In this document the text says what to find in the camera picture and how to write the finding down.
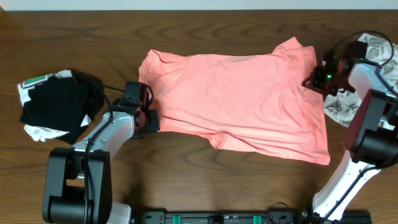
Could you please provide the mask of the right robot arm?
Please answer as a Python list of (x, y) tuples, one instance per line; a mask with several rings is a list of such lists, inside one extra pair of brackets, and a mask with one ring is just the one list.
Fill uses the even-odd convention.
[(357, 93), (361, 104), (350, 122), (344, 156), (311, 206), (297, 223), (338, 223), (345, 208), (367, 181), (397, 164), (397, 92), (381, 75), (381, 65), (366, 59), (368, 44), (346, 44), (341, 58), (334, 50), (323, 56), (302, 85), (322, 95), (339, 90)]

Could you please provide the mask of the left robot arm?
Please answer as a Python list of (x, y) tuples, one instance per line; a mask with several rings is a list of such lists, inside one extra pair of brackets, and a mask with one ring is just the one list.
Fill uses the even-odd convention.
[(108, 103), (87, 137), (49, 154), (42, 216), (47, 223), (134, 223), (132, 208), (113, 200), (111, 159), (135, 136), (156, 133), (154, 93), (142, 82), (127, 82), (124, 95)]

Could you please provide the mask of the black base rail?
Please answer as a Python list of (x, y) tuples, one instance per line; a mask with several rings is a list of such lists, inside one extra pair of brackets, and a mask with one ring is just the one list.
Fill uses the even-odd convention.
[(345, 212), (341, 220), (326, 220), (293, 210), (277, 209), (267, 213), (172, 213), (165, 211), (144, 212), (135, 215), (131, 224), (372, 224), (369, 212)]

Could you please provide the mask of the pink t-shirt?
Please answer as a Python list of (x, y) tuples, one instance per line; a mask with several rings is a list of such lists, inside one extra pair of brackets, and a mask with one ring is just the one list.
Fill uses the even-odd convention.
[(152, 87), (160, 130), (217, 149), (327, 165), (323, 97), (303, 87), (315, 49), (296, 38), (263, 55), (181, 56), (150, 50), (139, 80)]

